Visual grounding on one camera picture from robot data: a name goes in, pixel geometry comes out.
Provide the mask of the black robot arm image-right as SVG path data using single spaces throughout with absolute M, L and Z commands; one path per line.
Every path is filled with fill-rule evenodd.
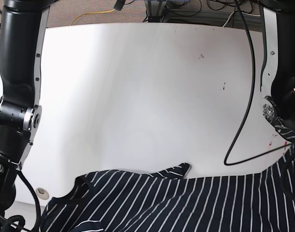
M 295 0 L 259 1 L 264 60 L 260 77 L 264 118 L 295 145 Z

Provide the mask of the black robot arm image-left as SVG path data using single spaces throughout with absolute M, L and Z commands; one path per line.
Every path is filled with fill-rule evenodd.
M 0 27 L 0 210 L 15 200 L 15 179 L 41 119 L 41 58 L 52 1 L 6 0 Z

